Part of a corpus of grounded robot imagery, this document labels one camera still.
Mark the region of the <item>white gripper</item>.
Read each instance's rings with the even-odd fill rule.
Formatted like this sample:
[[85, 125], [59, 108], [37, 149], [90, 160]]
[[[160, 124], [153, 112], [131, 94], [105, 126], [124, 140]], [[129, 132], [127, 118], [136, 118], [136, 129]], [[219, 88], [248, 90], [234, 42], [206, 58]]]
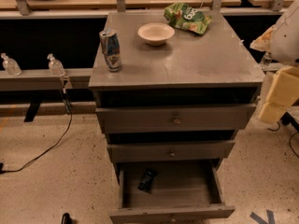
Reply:
[[[271, 51], [271, 38], [275, 26], [269, 27], [262, 35], [253, 40], [249, 47], [258, 51]], [[299, 99], [299, 68], [286, 66], [274, 74], [273, 83], [259, 114], [259, 120], [264, 123], [278, 122]]]

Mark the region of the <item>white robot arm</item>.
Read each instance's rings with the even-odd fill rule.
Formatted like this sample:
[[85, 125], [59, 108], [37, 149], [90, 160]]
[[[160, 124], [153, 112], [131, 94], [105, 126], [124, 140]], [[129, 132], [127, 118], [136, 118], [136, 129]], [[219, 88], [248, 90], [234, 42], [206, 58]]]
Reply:
[[265, 98], [259, 120], [275, 123], [299, 99], [299, 0], [295, 0], [268, 28], [249, 45], [251, 49], [270, 53], [281, 64]]

